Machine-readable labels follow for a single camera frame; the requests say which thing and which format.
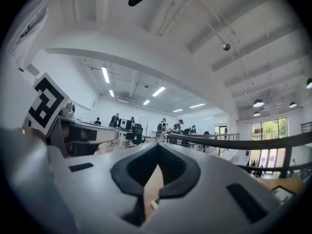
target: dome pendant light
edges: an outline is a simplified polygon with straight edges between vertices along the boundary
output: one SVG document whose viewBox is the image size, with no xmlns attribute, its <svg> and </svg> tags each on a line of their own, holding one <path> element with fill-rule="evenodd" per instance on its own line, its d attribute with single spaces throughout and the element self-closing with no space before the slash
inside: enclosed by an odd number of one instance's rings
<svg viewBox="0 0 312 234">
<path fill-rule="evenodd" d="M 294 107 L 296 107 L 297 106 L 297 104 L 296 103 L 294 103 L 293 101 L 290 103 L 290 105 L 289 105 L 289 107 L 290 108 L 294 108 Z"/>
<path fill-rule="evenodd" d="M 308 80 L 307 80 L 307 88 L 309 89 L 309 88 L 312 88 L 312 78 L 309 78 Z"/>
<path fill-rule="evenodd" d="M 256 116 L 260 116 L 259 111 L 255 111 L 254 114 L 253 114 L 253 116 L 255 116 L 255 117 L 256 117 Z"/>
<path fill-rule="evenodd" d="M 261 107 L 261 106 L 263 106 L 263 105 L 264 105 L 264 103 L 263 103 L 263 101 L 260 100 L 260 99 L 256 99 L 256 100 L 254 101 L 254 103 L 253 103 L 253 107 Z"/>
</svg>

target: black railing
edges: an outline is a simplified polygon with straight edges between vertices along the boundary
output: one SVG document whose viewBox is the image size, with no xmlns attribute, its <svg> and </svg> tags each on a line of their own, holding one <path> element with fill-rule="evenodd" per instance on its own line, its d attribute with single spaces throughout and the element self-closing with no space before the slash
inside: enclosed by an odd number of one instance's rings
<svg viewBox="0 0 312 234">
<path fill-rule="evenodd" d="M 307 133 L 312 131 L 312 121 L 308 123 L 301 124 L 301 131 Z"/>
<path fill-rule="evenodd" d="M 169 143 L 176 144 L 177 140 L 190 142 L 199 145 L 213 146 L 224 149 L 237 149 L 237 150 L 263 150 L 263 149 L 279 149 L 285 148 L 285 158 L 282 167 L 263 168 L 254 166 L 239 166 L 246 171 L 263 171 L 263 172 L 281 172 L 280 178 L 285 178 L 288 171 L 301 170 L 312 167 L 312 162 L 299 166 L 290 166 L 292 149 L 296 146 L 302 146 L 312 143 L 312 132 L 302 133 L 286 138 L 268 139 L 268 140 L 216 140 L 209 139 L 203 136 L 190 136 L 190 135 L 177 135 L 168 134 Z"/>
</svg>

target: railing post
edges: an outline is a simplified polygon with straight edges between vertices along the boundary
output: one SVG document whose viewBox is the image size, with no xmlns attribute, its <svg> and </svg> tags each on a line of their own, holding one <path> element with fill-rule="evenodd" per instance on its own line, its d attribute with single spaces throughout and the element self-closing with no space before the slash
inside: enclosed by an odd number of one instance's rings
<svg viewBox="0 0 312 234">
<path fill-rule="evenodd" d="M 280 178 L 286 178 L 287 172 L 291 164 L 291 157 L 292 157 L 292 147 L 288 146 L 285 150 L 285 158 L 283 163 L 283 170 L 281 171 Z"/>
</svg>

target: curved white wall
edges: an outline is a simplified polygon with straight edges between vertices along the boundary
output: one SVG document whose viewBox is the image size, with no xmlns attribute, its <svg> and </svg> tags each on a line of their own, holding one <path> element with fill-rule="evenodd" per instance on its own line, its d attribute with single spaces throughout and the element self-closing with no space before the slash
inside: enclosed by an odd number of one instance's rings
<svg viewBox="0 0 312 234">
<path fill-rule="evenodd" d="M 84 56 L 133 68 L 183 88 L 238 118 L 237 108 L 211 69 L 199 65 L 182 46 L 140 28 L 96 22 L 64 27 L 49 53 Z"/>
</svg>

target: window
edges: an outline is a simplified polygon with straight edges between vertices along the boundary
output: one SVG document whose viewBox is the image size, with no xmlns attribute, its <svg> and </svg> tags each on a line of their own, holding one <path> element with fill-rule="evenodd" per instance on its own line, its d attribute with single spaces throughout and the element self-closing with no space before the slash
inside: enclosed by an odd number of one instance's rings
<svg viewBox="0 0 312 234">
<path fill-rule="evenodd" d="M 252 124 L 252 140 L 284 138 L 288 135 L 287 118 L 275 119 Z M 252 150 L 250 165 L 263 167 L 282 167 L 285 148 Z"/>
</svg>

